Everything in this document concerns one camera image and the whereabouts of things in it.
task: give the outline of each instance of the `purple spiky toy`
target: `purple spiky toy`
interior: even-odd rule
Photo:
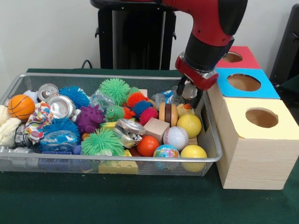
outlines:
[[[81,107],[81,113],[78,115],[76,125],[79,128],[81,134],[93,133],[99,128],[100,123],[104,121],[105,115],[103,111],[99,110],[99,105],[95,107]]]

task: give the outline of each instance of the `small basketball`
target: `small basketball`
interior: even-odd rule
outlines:
[[[16,95],[9,100],[8,113],[13,118],[26,120],[34,112],[36,106],[33,100],[26,95]]]

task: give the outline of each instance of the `wire mesh basket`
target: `wire mesh basket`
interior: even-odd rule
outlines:
[[[125,80],[130,86],[147,89],[149,98],[153,94],[170,90],[180,79],[179,77],[113,77]],[[26,90],[38,90],[46,83],[52,83],[58,88],[76,85],[90,96],[107,78],[111,76],[25,73],[11,83],[1,98],[0,104]],[[221,142],[206,92],[195,109],[195,114],[202,121],[202,131],[197,136],[197,142],[207,153],[208,158],[205,159],[0,153],[0,171],[204,176],[213,162],[218,161],[222,156]]]

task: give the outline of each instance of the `white wall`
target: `white wall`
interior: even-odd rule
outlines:
[[[297,0],[249,0],[235,45],[251,48],[270,75],[291,7]],[[100,66],[97,9],[89,0],[0,0],[0,94],[28,68]],[[177,12],[171,63],[184,51],[192,18]]]

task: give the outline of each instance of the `box with hole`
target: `box with hole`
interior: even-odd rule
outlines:
[[[207,92],[215,120],[222,107],[223,97],[279,99],[273,85],[261,69],[217,69],[217,83]]]
[[[218,130],[225,189],[283,189],[299,156],[299,127],[283,101],[225,97]]]
[[[260,69],[261,66],[246,46],[232,46],[218,64],[218,68]]]

